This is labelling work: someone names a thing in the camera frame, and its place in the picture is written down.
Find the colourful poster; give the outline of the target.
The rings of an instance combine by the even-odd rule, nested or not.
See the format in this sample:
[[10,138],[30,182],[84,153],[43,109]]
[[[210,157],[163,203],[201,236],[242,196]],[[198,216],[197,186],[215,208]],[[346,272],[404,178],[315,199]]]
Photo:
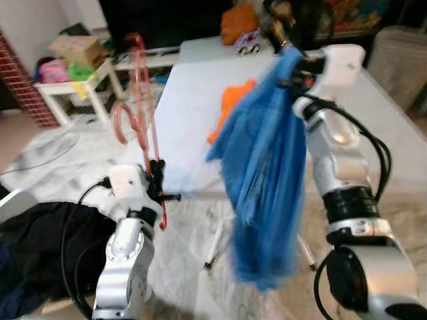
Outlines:
[[326,0],[334,15],[333,38],[362,37],[391,25],[421,27],[427,0]]

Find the pink bag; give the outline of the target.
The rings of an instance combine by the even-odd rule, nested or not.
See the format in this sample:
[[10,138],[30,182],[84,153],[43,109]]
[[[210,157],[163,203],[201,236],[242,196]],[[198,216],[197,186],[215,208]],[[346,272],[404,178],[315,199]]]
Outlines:
[[37,67],[39,83],[70,82],[68,66],[62,60],[43,61]]

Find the brown cardboard box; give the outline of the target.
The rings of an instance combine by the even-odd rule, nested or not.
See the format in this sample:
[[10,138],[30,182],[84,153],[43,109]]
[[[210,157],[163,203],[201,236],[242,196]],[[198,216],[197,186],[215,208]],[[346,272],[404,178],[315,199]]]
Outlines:
[[55,58],[76,64],[82,67],[98,68],[109,55],[95,36],[68,36],[60,35],[52,42],[48,49]]

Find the white folding table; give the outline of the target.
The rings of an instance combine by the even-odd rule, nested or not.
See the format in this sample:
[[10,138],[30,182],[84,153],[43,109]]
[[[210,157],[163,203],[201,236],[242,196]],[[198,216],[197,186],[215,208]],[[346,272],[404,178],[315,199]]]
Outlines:
[[[220,118],[226,87],[260,80],[276,58],[271,53],[173,66],[156,107],[159,155],[165,159],[163,188],[192,200],[226,200],[220,167],[205,160],[207,136]],[[363,69],[336,103],[360,120],[392,153],[392,173],[382,203],[423,203],[427,196],[427,145],[408,116]]]

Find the black chair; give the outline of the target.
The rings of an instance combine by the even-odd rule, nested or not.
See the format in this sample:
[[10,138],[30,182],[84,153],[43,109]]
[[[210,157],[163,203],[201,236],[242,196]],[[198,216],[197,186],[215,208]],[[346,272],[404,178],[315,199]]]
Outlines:
[[335,15],[329,0],[263,0],[262,8],[300,49],[320,48],[334,36]]

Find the pink plastic hanger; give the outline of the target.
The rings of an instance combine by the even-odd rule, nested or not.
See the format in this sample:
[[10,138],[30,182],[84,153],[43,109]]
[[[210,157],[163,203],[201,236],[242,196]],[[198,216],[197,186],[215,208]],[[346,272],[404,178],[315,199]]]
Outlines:
[[127,143],[127,139],[122,131],[122,123],[123,119],[127,119],[131,130],[136,134],[147,177],[147,171],[149,171],[147,162],[161,159],[157,127],[153,121],[155,103],[153,103],[149,69],[145,64],[146,52],[143,37],[139,33],[130,33],[126,41],[130,45],[126,53],[132,63],[129,80],[130,95],[113,104],[111,119],[115,136],[123,145]]

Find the grey mesh laundry basket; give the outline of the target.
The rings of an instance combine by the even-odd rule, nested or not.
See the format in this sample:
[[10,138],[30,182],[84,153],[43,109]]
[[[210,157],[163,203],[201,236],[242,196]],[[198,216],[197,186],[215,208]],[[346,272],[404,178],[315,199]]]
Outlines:
[[367,70],[408,113],[426,83],[427,34],[403,25],[385,27],[373,40]]

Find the white low tv bench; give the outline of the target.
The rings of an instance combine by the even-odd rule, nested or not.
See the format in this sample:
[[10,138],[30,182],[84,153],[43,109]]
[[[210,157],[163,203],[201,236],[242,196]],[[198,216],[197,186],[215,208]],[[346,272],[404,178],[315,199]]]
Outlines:
[[145,58],[149,68],[173,67],[182,62],[226,60],[238,57],[231,46],[222,45],[222,38],[206,37],[183,41],[179,47],[161,48]]

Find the white toy car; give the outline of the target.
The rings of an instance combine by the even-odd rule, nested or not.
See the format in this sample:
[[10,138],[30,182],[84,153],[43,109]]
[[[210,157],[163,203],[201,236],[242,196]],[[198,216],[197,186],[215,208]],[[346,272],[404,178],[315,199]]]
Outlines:
[[240,56],[258,53],[260,51],[260,30],[246,31],[241,34],[232,49]]

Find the green toy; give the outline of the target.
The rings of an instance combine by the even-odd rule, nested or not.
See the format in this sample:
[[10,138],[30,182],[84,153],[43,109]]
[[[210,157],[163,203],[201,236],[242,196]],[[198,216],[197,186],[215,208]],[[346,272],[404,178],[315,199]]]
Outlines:
[[70,81],[88,81],[91,77],[97,76],[97,68],[86,67],[77,62],[70,62],[67,74]]

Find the orange garment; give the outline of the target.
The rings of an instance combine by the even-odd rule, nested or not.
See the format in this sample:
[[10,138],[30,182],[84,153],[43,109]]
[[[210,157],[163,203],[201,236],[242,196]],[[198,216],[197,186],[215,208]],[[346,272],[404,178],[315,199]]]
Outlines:
[[256,87],[257,82],[253,77],[250,77],[243,85],[234,85],[226,87],[222,95],[222,106],[220,107],[220,118],[216,128],[207,136],[208,143],[214,143],[217,137],[222,131],[223,125],[225,125],[226,119],[231,115],[234,107],[238,106],[238,103]]

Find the orange bag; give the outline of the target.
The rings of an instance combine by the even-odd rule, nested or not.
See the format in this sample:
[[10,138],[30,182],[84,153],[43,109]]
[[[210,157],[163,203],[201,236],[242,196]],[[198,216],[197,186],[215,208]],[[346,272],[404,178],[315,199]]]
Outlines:
[[251,4],[238,4],[223,12],[220,24],[222,45],[234,45],[241,35],[257,31],[259,28],[260,22],[254,7]]

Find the black garment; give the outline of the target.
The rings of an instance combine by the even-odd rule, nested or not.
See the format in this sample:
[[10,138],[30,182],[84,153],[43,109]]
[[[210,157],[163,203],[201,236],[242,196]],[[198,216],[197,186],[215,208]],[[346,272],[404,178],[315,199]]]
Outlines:
[[60,236],[67,223],[65,271],[82,295],[93,295],[116,222],[97,208],[41,202],[0,223],[0,320],[30,314],[46,301],[67,298],[61,277]]

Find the blue shirt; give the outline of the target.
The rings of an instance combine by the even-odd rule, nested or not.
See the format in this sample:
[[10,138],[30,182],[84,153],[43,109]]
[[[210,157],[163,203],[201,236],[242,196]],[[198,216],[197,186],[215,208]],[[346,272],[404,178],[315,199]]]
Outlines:
[[207,154],[219,161],[236,219],[231,254],[242,283],[274,290],[296,271],[302,219],[307,138],[295,114],[289,79],[303,60],[281,52],[269,73],[233,107]]

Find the black television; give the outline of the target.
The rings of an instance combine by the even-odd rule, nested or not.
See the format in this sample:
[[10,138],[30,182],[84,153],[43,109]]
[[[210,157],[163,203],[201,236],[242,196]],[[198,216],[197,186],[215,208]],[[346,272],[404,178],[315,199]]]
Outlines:
[[[99,0],[118,54],[128,51],[130,33],[143,37],[145,49],[177,47],[183,41],[220,35],[223,12],[238,4],[254,7],[254,0]],[[262,22],[256,7],[254,11]]]

